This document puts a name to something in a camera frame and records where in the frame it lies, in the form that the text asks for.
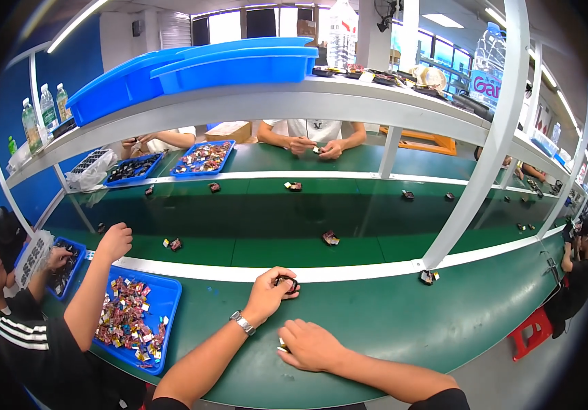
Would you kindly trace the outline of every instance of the white t-shirt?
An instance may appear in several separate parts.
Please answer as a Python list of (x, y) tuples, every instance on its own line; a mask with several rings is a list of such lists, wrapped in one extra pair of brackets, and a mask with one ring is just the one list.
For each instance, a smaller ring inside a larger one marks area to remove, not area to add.
[[(263, 119), (263, 121), (274, 126), (282, 119)], [(342, 121), (329, 119), (288, 119), (286, 121), (290, 136), (306, 136), (315, 142), (329, 142), (342, 138), (340, 134)]]

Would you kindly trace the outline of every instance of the ceiling light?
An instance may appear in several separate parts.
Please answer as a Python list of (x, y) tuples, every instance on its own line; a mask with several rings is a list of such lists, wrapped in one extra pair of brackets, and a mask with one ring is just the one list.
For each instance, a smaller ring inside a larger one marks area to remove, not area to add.
[(440, 36), (435, 36), (435, 38), (437, 38), (440, 41), (444, 41), (445, 43), (447, 43), (448, 45), (454, 45), (451, 41), (447, 40), (444, 37), (440, 37)]
[(492, 18), (494, 18), (501, 27), (506, 28), (506, 19), (503, 18), (503, 16), (500, 16), (498, 12), (491, 9), (490, 7), (486, 7), (486, 13), (492, 16)]
[(92, 0), (89, 4), (87, 4), (86, 7), (82, 9), (80, 13), (77, 14), (76, 17), (68, 23), (67, 27), (62, 28), (60, 33), (57, 35), (57, 38), (52, 40), (52, 44), (48, 48), (48, 54), (52, 53), (52, 51), (57, 48), (59, 43), (61, 43), (66, 38), (66, 36), (68, 36), (69, 33), (77, 27), (78, 24), (84, 21), (87, 17), (89, 17), (89, 15), (91, 15), (91, 13), (95, 12), (98, 7), (105, 3), (107, 3), (107, 0)]
[(433, 33), (431, 33), (429, 30), (424, 30), (421, 27), (419, 28), (419, 30), (424, 33), (424, 34), (428, 34), (429, 36), (435, 36)]
[(422, 17), (428, 18), (432, 22), (436, 22), (441, 26), (445, 27), (454, 27), (454, 28), (464, 28), (457, 22), (453, 21), (451, 18), (448, 18), (444, 14), (422, 14)]
[(545, 67), (544, 64), (542, 64), (540, 66), (540, 70), (543, 72), (543, 74), (545, 74), (545, 77), (547, 77), (547, 79), (549, 80), (549, 83), (551, 84), (551, 86), (554, 87), (554, 88), (556, 88), (558, 85), (556, 84), (556, 81), (551, 76), (551, 74), (549, 73), (549, 71), (547, 71), (547, 69), (546, 69), (546, 67)]
[(557, 94), (559, 95), (561, 102), (565, 106), (565, 110), (568, 111), (568, 115), (570, 116), (570, 119), (572, 120), (572, 124), (574, 124), (574, 128), (577, 128), (577, 134), (579, 134), (579, 136), (581, 136), (579, 127), (577, 126), (577, 119), (574, 117), (572, 110), (570, 110), (570, 106), (568, 105), (568, 100), (565, 99), (565, 95), (563, 95), (563, 92), (561, 90), (558, 90)]

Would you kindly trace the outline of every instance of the green bottle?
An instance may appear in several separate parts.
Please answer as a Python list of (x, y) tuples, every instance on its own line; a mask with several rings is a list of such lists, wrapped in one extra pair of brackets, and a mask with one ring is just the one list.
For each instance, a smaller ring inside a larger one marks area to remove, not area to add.
[(11, 137), (11, 135), (9, 136), (9, 153), (11, 155), (14, 155), (16, 153), (16, 150), (18, 150), (18, 146), (16, 146), (16, 141), (14, 141), (14, 139)]

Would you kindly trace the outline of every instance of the water bottle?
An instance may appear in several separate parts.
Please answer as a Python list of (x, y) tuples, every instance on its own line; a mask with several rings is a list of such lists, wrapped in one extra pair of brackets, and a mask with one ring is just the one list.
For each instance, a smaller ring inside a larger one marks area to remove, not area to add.
[(59, 125), (59, 121), (57, 121), (57, 112), (54, 109), (54, 101), (52, 100), (52, 94), (50, 94), (47, 84), (41, 86), (41, 100), (39, 101), (39, 105), (41, 106), (43, 124), (50, 133)]
[(356, 61), (358, 15), (348, 0), (337, 0), (330, 9), (330, 22), (328, 66), (346, 69)]
[(59, 110), (59, 116), (62, 122), (66, 121), (73, 116), (70, 108), (66, 108), (66, 102), (68, 101), (68, 94), (64, 90), (64, 84), (59, 83), (57, 85), (57, 109)]
[(487, 23), (487, 30), (479, 39), (474, 53), (469, 96), (486, 104), (492, 111), (499, 101), (505, 59), (506, 42), (502, 31), (497, 24)]
[(9, 136), (9, 143), (7, 144), (7, 147), (9, 148), (9, 153), (11, 155), (14, 155), (16, 153), (16, 151), (18, 151), (18, 146), (16, 145), (16, 141), (14, 141), (14, 139), (11, 135)]
[(27, 138), (27, 145), (29, 145), (29, 152), (34, 155), (41, 149), (43, 143), (39, 136), (37, 117), (32, 104), (29, 103), (29, 98), (23, 100), (23, 114), (21, 119), (23, 121), (23, 129), (25, 130), (25, 138)]

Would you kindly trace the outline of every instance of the black t-shirt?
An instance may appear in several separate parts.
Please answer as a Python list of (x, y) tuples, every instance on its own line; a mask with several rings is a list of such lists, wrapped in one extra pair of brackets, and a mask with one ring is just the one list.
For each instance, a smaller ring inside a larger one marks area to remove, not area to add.
[(143, 402), (146, 385), (77, 346), (63, 317), (43, 318), (27, 289), (0, 311), (0, 350), (12, 374), (51, 410), (128, 409)]
[[(189, 410), (189, 407), (178, 400), (160, 397), (153, 400), (150, 410)], [(461, 389), (450, 388), (414, 403), (408, 410), (469, 410), (469, 404)]]
[(572, 263), (566, 273), (570, 287), (563, 287), (545, 304), (545, 313), (552, 323), (576, 315), (588, 299), (588, 259)]

